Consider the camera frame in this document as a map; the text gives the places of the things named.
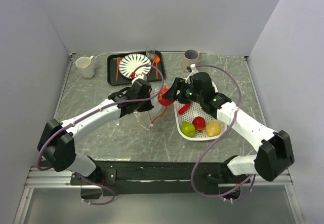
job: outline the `green apple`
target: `green apple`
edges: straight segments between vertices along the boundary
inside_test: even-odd
[[[196,128],[192,123],[182,122],[181,131],[185,136],[193,137],[196,134]]]

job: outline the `yellow fruit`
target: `yellow fruit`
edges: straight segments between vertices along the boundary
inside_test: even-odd
[[[206,134],[209,137],[219,135],[221,133],[221,130],[222,130],[221,125],[216,121],[210,121],[206,125]]]

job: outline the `white wall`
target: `white wall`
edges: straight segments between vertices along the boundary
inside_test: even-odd
[[[289,132],[307,223],[323,223],[324,0],[280,0],[249,66],[269,126]]]
[[[279,0],[40,0],[68,52],[249,55]]]
[[[0,0],[1,223],[12,223],[68,54],[38,0]]]

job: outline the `red pepper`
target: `red pepper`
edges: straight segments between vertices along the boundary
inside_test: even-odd
[[[192,102],[189,104],[185,104],[182,108],[179,109],[178,114],[184,114],[191,106]]]

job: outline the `black tray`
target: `black tray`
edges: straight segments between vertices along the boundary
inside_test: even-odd
[[[134,52],[134,53],[140,53],[143,55],[146,55],[145,52]],[[131,84],[132,80],[125,78],[122,76],[121,73],[118,75],[118,80],[116,81],[116,72],[117,72],[117,57],[124,58],[125,56],[132,54],[132,53],[122,53],[122,54],[113,54],[110,55],[107,58],[107,81],[112,86],[120,86],[120,85],[127,85]],[[164,69],[163,59],[162,59],[162,53],[159,51],[155,51],[155,54],[160,57],[160,62],[158,63],[157,68],[162,72],[163,77],[166,78],[166,71]],[[153,68],[150,76],[147,78],[148,82],[155,82],[155,81],[161,81],[161,77],[158,74],[158,79],[156,79],[156,72]]]

